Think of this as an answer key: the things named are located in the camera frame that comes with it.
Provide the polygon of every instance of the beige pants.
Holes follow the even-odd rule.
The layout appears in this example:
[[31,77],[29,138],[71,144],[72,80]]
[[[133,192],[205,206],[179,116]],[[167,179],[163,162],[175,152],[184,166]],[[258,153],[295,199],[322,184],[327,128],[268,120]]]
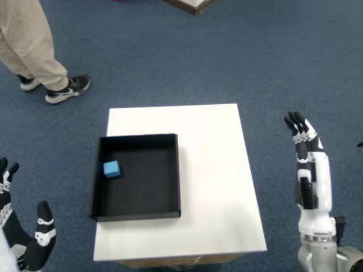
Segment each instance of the beige pants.
[[59,91],[66,69],[54,59],[53,37],[39,0],[0,0],[0,60],[14,73]]

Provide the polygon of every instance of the blue carpet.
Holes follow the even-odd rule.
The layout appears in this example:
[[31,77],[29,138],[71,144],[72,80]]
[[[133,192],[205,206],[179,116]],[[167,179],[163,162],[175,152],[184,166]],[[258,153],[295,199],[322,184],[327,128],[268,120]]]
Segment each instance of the blue carpet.
[[191,271],[299,271],[290,110],[310,118],[330,156],[343,243],[363,248],[361,1],[218,0],[197,18],[161,0],[42,4],[58,60],[92,78],[83,96],[51,106],[0,65],[0,154],[20,163],[14,207],[29,233],[38,201],[56,219],[44,271],[135,271],[92,261],[87,217],[96,141],[117,107],[239,105],[268,251]]

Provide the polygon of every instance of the white shoe sole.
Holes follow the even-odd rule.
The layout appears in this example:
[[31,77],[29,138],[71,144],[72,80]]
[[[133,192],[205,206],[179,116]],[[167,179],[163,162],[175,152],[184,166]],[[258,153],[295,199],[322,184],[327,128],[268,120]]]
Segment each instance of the white shoe sole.
[[64,100],[67,100],[68,98],[71,98],[72,96],[80,96],[83,94],[91,85],[91,80],[88,82],[88,84],[85,86],[85,88],[81,89],[80,91],[71,93],[69,95],[58,95],[56,97],[50,97],[48,95],[45,96],[45,101],[47,101],[49,104],[58,104]]
[[34,79],[33,82],[30,84],[21,83],[20,89],[22,89],[25,92],[29,92],[29,91],[34,90],[39,84],[40,84],[40,82],[38,80]]

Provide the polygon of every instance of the person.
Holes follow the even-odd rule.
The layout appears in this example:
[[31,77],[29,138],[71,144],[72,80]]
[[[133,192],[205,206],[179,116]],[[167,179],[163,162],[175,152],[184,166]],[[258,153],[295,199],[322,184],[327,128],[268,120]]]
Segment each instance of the person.
[[42,84],[45,100],[60,103],[83,94],[90,78],[69,78],[54,58],[53,37],[39,0],[0,0],[0,60],[31,91]]

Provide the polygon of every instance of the nike logo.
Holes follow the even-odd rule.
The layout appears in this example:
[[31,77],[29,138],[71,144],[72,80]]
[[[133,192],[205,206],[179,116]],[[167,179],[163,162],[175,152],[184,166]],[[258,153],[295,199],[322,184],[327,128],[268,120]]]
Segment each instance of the nike logo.
[[68,89],[68,92],[60,92],[59,94],[60,95],[71,95],[73,93],[74,93],[74,91],[71,88],[69,88]]

